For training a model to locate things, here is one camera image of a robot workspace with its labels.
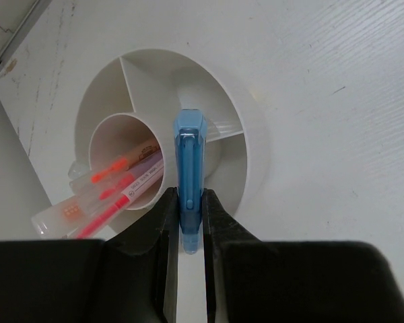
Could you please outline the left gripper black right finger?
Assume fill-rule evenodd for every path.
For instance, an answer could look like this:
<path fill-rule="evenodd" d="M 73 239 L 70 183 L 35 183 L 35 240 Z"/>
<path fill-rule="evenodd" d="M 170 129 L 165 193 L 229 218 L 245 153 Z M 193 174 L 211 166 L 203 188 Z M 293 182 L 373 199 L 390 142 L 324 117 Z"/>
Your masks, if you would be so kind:
<path fill-rule="evenodd" d="M 209 322 L 404 322 L 404 297 L 373 245 L 266 242 L 213 190 L 201 206 Z"/>

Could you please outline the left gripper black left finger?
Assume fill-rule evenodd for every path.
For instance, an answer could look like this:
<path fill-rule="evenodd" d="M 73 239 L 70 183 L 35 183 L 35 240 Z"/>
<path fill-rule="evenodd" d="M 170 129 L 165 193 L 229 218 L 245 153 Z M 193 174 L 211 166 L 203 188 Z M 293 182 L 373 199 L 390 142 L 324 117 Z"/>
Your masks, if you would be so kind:
<path fill-rule="evenodd" d="M 0 242 L 0 322 L 175 322 L 178 195 L 109 240 Z"/>

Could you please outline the red thin pen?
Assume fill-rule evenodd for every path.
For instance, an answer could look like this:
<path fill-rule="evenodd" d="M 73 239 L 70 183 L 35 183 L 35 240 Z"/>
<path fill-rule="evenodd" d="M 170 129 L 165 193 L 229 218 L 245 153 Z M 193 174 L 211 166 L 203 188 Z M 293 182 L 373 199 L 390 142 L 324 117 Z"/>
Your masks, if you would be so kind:
<path fill-rule="evenodd" d="M 99 229 L 102 229 L 109 220 L 125 209 L 129 203 L 130 199 L 126 195 L 121 194 L 111 205 L 96 215 L 85 227 L 79 230 L 75 238 L 85 239 L 93 236 Z"/>

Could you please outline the pink marker pen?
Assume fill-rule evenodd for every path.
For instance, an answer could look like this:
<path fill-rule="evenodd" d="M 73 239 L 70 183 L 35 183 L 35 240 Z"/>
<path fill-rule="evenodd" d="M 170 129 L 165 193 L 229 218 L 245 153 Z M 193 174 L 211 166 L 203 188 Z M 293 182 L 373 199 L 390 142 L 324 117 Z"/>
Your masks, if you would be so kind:
<path fill-rule="evenodd" d="M 146 192 L 163 177 L 163 172 L 162 154 L 154 154 L 130 169 L 120 170 L 112 174 L 110 179 L 105 179 L 98 200 L 115 202 L 125 196 L 126 204 L 133 209 L 141 209 L 152 200 L 150 195 L 146 196 Z"/>

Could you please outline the orange highlighter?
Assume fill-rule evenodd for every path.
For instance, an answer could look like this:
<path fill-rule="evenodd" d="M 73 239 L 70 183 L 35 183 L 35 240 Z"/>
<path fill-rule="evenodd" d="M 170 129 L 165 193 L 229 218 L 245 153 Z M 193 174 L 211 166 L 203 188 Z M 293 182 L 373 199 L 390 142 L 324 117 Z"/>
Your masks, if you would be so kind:
<path fill-rule="evenodd" d="M 32 225 L 42 239 L 73 237 L 86 226 L 104 206 L 98 193 L 76 194 L 31 218 Z"/>

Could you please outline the orange thin pen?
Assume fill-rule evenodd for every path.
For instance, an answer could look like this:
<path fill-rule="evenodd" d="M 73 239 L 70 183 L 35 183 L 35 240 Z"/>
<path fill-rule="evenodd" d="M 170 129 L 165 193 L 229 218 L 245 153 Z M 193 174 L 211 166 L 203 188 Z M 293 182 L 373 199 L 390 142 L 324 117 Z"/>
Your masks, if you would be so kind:
<path fill-rule="evenodd" d="M 72 190 L 79 190 L 86 186 L 109 180 L 117 174 L 124 172 L 127 168 L 127 159 L 124 157 L 119 157 L 113 161 L 109 161 L 105 165 L 101 165 L 97 168 L 89 170 L 81 176 L 78 176 L 76 179 L 70 181 L 69 185 Z"/>

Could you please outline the blue capped marker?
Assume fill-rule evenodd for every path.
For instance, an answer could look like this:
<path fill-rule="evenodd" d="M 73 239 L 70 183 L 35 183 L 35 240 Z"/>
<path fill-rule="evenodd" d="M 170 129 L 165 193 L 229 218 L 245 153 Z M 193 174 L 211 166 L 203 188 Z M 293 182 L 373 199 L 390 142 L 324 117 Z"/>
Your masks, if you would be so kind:
<path fill-rule="evenodd" d="M 205 179 L 207 121 L 198 109 L 181 110 L 174 121 L 181 243 L 187 254 L 199 249 Z"/>

